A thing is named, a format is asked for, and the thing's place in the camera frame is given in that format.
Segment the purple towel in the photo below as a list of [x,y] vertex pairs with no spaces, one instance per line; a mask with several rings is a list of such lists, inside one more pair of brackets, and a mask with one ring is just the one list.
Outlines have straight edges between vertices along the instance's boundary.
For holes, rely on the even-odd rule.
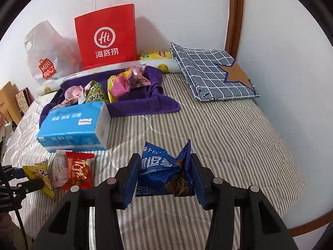
[[[108,78],[111,75],[117,75],[123,71],[124,69],[104,71],[63,82],[60,85],[60,90],[54,96],[52,101],[43,108],[39,119],[39,127],[41,126],[44,119],[47,117],[49,111],[57,104],[64,101],[64,94],[66,89],[72,86],[79,85],[84,87],[91,80],[95,80],[101,83],[104,92],[107,93]],[[168,96],[163,95],[163,88],[161,86],[161,70],[152,66],[147,66],[143,75],[150,80],[151,85],[132,89],[129,92],[127,98],[123,101],[107,103],[106,105],[109,109],[111,117],[154,115],[162,113],[173,113],[180,110],[180,105],[178,104],[178,102]]]

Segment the yellow snack package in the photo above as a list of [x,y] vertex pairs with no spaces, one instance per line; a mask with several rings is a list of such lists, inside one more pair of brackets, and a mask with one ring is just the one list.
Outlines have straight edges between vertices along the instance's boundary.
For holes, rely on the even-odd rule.
[[172,55],[169,51],[149,51],[144,52],[140,56],[140,60],[154,60],[154,59],[171,59]]
[[54,197],[54,193],[52,191],[51,183],[47,173],[47,159],[41,163],[36,163],[31,166],[22,166],[22,169],[29,180],[42,178],[44,181],[44,188],[42,189],[42,191],[51,198]]

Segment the green snack package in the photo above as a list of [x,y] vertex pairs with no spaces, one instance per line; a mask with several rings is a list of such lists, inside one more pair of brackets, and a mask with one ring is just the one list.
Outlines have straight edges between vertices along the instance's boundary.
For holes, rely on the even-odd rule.
[[102,85],[97,81],[90,81],[84,88],[85,93],[87,95],[86,102],[94,102],[94,101],[105,101],[109,102],[108,98],[104,94],[104,90]]

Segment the white wall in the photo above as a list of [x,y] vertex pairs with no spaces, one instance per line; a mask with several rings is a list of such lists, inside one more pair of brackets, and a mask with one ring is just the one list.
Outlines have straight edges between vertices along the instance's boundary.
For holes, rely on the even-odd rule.
[[[92,0],[32,0],[0,41],[0,87],[12,81],[35,94],[23,41],[36,24],[49,20],[77,48],[74,18],[89,12]],[[229,19],[229,0],[125,0],[135,4],[138,51],[167,50],[170,41],[190,48],[222,49]],[[112,0],[97,0],[97,7]]]
[[306,183],[284,222],[320,217],[333,208],[333,47],[298,0],[245,0],[237,60]]

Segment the checkered fabric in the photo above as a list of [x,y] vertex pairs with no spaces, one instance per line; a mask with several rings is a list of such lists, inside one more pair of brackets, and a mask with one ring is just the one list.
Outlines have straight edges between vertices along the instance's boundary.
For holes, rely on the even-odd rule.
[[225,82],[227,73],[215,64],[231,66],[234,63],[234,59],[226,51],[187,49],[171,42],[171,52],[197,100],[260,97],[255,86],[253,91],[240,82]]

